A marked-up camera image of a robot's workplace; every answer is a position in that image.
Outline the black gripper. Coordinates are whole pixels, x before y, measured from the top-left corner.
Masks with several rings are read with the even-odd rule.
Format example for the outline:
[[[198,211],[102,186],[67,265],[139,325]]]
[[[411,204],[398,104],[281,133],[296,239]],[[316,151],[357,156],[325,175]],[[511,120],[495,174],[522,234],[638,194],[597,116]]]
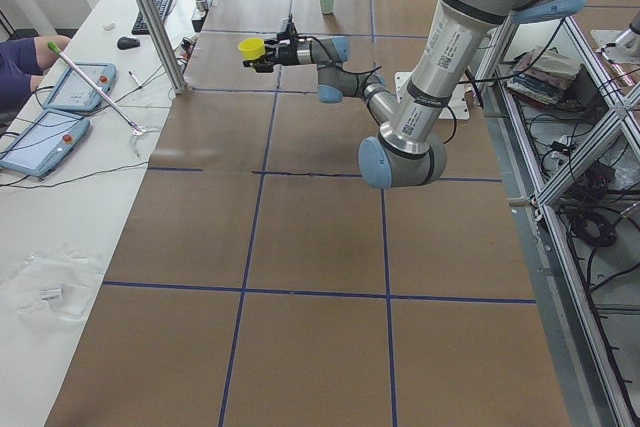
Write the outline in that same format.
[[[243,60],[243,66],[256,72],[273,72],[274,65],[292,66],[297,64],[297,43],[279,42],[276,38],[264,40],[265,47],[271,48],[271,60],[261,56],[253,60]]]

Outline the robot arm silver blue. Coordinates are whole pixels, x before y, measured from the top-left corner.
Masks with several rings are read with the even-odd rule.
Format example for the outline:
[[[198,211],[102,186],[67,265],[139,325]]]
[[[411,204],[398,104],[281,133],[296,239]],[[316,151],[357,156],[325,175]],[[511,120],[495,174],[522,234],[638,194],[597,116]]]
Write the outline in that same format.
[[[425,50],[396,95],[374,71],[344,69],[349,56],[343,36],[302,36],[292,21],[274,38],[250,38],[238,49],[243,64],[268,73],[277,65],[314,65],[318,97],[339,103],[361,99],[379,126],[358,151],[361,176],[372,187],[421,186],[445,170],[443,142],[432,128],[452,97],[484,35],[510,19],[516,24],[562,19],[587,0],[438,0]]]

